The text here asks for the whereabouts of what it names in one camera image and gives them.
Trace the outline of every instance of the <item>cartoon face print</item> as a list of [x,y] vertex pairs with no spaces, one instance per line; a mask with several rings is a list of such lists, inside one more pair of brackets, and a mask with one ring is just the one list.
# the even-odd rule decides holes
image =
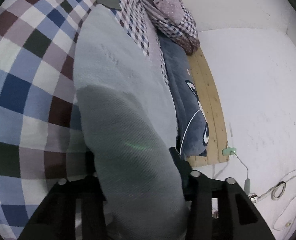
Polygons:
[[[201,112],[202,112],[202,114],[203,114],[203,117],[205,118],[205,120],[207,121],[207,119],[206,119],[206,115],[205,115],[205,113],[204,113],[204,111],[203,111],[203,109],[202,109],[202,106],[201,106],[201,103],[200,103],[200,101],[199,101],[199,98],[198,98],[198,94],[197,94],[197,90],[195,89],[195,85],[191,82],[191,81],[189,81],[189,80],[186,80],[186,84],[187,84],[187,86],[190,88],[190,90],[192,91],[192,93],[195,95],[195,98],[197,99],[197,101],[198,101],[198,105],[199,105],[199,107],[200,107],[200,109],[201,109]],[[203,132],[203,145],[204,146],[207,146],[207,144],[208,144],[208,141],[209,141],[209,127],[208,127],[208,123],[206,124],[206,127],[205,127],[205,129],[204,129],[204,132]]]

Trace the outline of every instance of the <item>white floor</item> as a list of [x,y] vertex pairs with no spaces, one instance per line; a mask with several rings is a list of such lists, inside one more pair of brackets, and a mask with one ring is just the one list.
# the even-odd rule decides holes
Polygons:
[[[229,146],[249,167],[251,192],[261,195],[296,169],[296,47],[275,30],[210,30],[199,38],[219,93]],[[235,156],[227,164],[199,168],[208,177],[222,169],[217,179],[234,177],[243,186],[247,172]],[[257,204],[270,227],[295,195],[296,179],[280,200],[267,197]],[[292,223],[295,213],[296,198],[275,227]],[[296,221],[272,232],[277,240],[288,239],[295,228]]]

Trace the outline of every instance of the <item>charging cable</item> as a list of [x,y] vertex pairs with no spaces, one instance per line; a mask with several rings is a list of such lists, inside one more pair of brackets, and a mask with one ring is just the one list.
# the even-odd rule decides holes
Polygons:
[[[265,192],[265,193],[263,193],[262,195],[260,195],[259,197],[257,197],[255,203],[258,203],[259,201],[263,200],[263,199],[266,198],[268,195],[270,195],[270,196],[271,196],[271,199],[274,200],[274,201],[279,200],[279,199],[283,196],[283,194],[284,194],[284,192],[285,192],[285,190],[286,190],[286,184],[287,184],[288,182],[290,182],[292,179],[295,179],[295,178],[296,178],[296,175],[294,175],[294,176],[292,176],[291,178],[289,178],[288,180],[285,180],[286,176],[288,176],[289,174],[291,174],[292,172],[295,172],[295,171],[296,171],[296,169],[293,170],[293,171],[288,172],[288,173],[287,173],[287,174],[286,174],[286,175],[280,180],[280,182],[279,182],[277,185],[273,186],[273,187],[270,188],[267,192]],[[279,189],[280,189],[281,187],[282,187],[281,192],[280,192],[278,195],[276,195],[277,192],[279,192]],[[285,226],[280,227],[280,228],[276,228],[276,227],[275,227],[275,224],[277,223],[277,221],[279,220],[279,218],[283,215],[283,213],[284,213],[284,212],[286,211],[286,209],[289,207],[290,203],[291,203],[295,198],[296,198],[296,195],[295,195],[294,197],[292,197],[292,198],[288,201],[288,203],[287,203],[286,207],[284,208],[284,210],[283,210],[283,211],[281,212],[281,214],[280,214],[280,215],[274,220],[274,222],[273,222],[273,224],[272,224],[272,226],[271,226],[271,228],[272,228],[273,230],[276,230],[276,231],[282,231],[282,230],[288,228],[288,230],[287,230],[286,234],[283,236],[283,239],[282,239],[282,240],[284,240],[284,239],[286,238],[286,236],[289,234],[289,232],[290,232],[290,230],[291,230],[291,227],[292,227],[292,225],[293,225],[293,223],[294,223],[294,221],[295,221],[295,219],[296,219],[296,213],[295,213],[294,218],[293,218],[292,220],[289,220],[289,221],[285,224]]]
[[187,128],[186,128],[186,130],[185,130],[185,133],[183,134],[182,141],[181,141],[181,146],[180,146],[180,151],[179,151],[179,158],[180,158],[180,159],[181,159],[181,150],[182,150],[182,146],[183,146],[183,140],[185,139],[186,133],[187,133],[188,128],[189,128],[189,125],[191,124],[192,119],[195,117],[195,115],[196,115],[198,112],[200,112],[200,111],[201,111],[201,109],[199,109],[197,112],[195,112],[195,114],[191,117],[191,119],[190,119],[190,121],[189,121],[189,123],[188,123],[188,125],[187,125]]
[[237,155],[237,149],[228,147],[227,145],[227,148],[222,150],[222,155],[223,156],[235,155],[238,158],[239,162],[241,162],[241,164],[247,169],[247,179],[244,181],[244,192],[247,195],[249,195],[250,188],[251,188],[251,180],[249,179],[249,168],[243,163],[243,161]]

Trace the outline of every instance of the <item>gray sweater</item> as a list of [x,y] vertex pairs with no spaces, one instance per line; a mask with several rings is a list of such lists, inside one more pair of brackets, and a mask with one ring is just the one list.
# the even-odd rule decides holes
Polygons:
[[178,239],[187,209],[169,147],[177,135],[173,100],[107,8],[81,29],[74,82],[85,142],[124,239]]

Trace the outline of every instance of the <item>cable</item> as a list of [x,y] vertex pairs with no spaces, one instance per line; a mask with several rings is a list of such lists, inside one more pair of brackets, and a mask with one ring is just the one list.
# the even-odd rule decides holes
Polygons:
[[188,123],[188,125],[187,125],[187,128],[186,128],[186,130],[185,130],[185,133],[183,134],[183,137],[182,137],[182,142],[181,142],[180,151],[179,151],[179,158],[181,158],[181,149],[182,149],[182,146],[183,146],[183,140],[185,139],[185,136],[186,136],[187,130],[188,130],[188,128],[189,128],[189,125],[191,124],[191,121],[192,121],[192,119],[195,117],[195,115],[196,115],[198,112],[200,112],[200,111],[201,111],[201,109],[199,109],[197,112],[195,112],[195,114],[191,117],[191,119],[190,119],[190,121],[189,121],[189,123]]
[[[262,195],[260,195],[259,197],[258,197],[258,200],[257,200],[257,203],[259,202],[259,201],[261,201],[261,200],[263,200],[264,198],[266,198],[269,194],[271,195],[271,199],[272,200],[279,200],[282,196],[283,196],[283,194],[284,194],[284,192],[285,192],[285,190],[286,190],[286,184],[288,183],[288,182],[290,182],[292,179],[295,179],[296,178],[296,175],[294,175],[294,176],[292,176],[291,178],[289,178],[288,180],[286,180],[286,181],[284,181],[284,178],[286,177],[286,176],[288,176],[289,174],[291,174],[292,172],[295,172],[296,171],[296,169],[295,170],[293,170],[293,171],[290,171],[290,172],[288,172],[285,176],[283,176],[283,178],[279,181],[279,183],[277,184],[277,185],[275,185],[275,186],[273,186],[272,188],[270,188],[267,192],[265,192],[265,193],[263,193]],[[278,195],[278,196],[276,196],[275,194],[276,194],[276,192],[278,191],[278,189],[280,188],[280,187],[282,187],[282,191],[280,192],[280,194]],[[288,206],[290,205],[290,203],[294,200],[296,198],[296,195],[293,197],[293,198],[291,198],[290,199],[290,201],[287,203],[287,205],[286,205],[286,207],[284,208],[284,210],[281,212],[281,214],[275,219],[275,221],[273,222],[273,224],[272,224],[272,229],[274,229],[274,230],[276,230],[276,231],[282,231],[282,230],[284,230],[284,229],[286,229],[286,228],[289,228],[288,229],[288,231],[286,232],[286,234],[284,235],[284,237],[283,237],[283,239],[282,240],[284,240],[285,238],[286,238],[286,236],[289,234],[289,232],[290,232],[290,230],[291,230],[291,228],[292,228],[292,225],[294,224],[294,221],[295,221],[295,219],[296,219],[296,214],[295,214],[295,216],[294,216],[294,219],[293,220],[290,220],[284,227],[282,227],[282,228],[275,228],[275,224],[277,223],[277,221],[278,221],[278,219],[283,215],[283,213],[286,211],[286,209],[288,208]]]
[[[289,173],[287,173],[287,174],[281,179],[280,182],[283,182],[283,179],[284,179],[287,175],[289,175],[290,173],[292,173],[292,172],[294,172],[294,171],[296,171],[296,169],[293,170],[293,171],[290,171]],[[293,177],[291,177],[290,179],[288,179],[285,183],[291,181],[291,180],[294,179],[294,178],[296,178],[296,175],[293,176]],[[291,230],[291,228],[292,228],[292,225],[294,224],[294,221],[295,221],[295,219],[296,219],[296,214],[295,214],[295,216],[294,216],[294,219],[290,222],[290,224],[287,223],[286,226],[283,227],[283,228],[275,228],[275,224],[276,224],[276,222],[278,221],[278,219],[283,215],[283,213],[286,211],[286,209],[288,208],[288,206],[290,205],[290,203],[292,202],[292,200],[294,200],[295,198],[296,198],[296,195],[295,195],[293,198],[290,199],[290,201],[289,201],[288,204],[286,205],[285,209],[282,211],[282,213],[276,218],[276,220],[275,220],[274,223],[272,224],[272,228],[273,228],[274,230],[277,230],[277,231],[282,231],[282,230],[286,229],[287,227],[289,228],[288,231],[286,232],[286,234],[284,235],[284,237],[283,237],[282,240],[284,240],[284,239],[286,238],[286,236],[288,235],[288,233],[290,232],[290,230]]]
[[247,179],[248,179],[249,178],[249,169],[248,169],[248,167],[243,163],[242,160],[240,160],[240,158],[238,157],[238,155],[236,153],[234,153],[234,155],[238,158],[238,160],[242,163],[242,165],[246,167],[246,169],[247,169]]
[[214,164],[212,165],[212,170],[213,170],[213,174],[212,174],[212,178],[213,179],[217,179],[217,177],[222,173],[224,172],[224,170],[228,167],[229,165],[229,162],[227,162],[226,166],[224,166],[224,168],[220,171],[218,171],[218,173],[216,175],[214,175]]

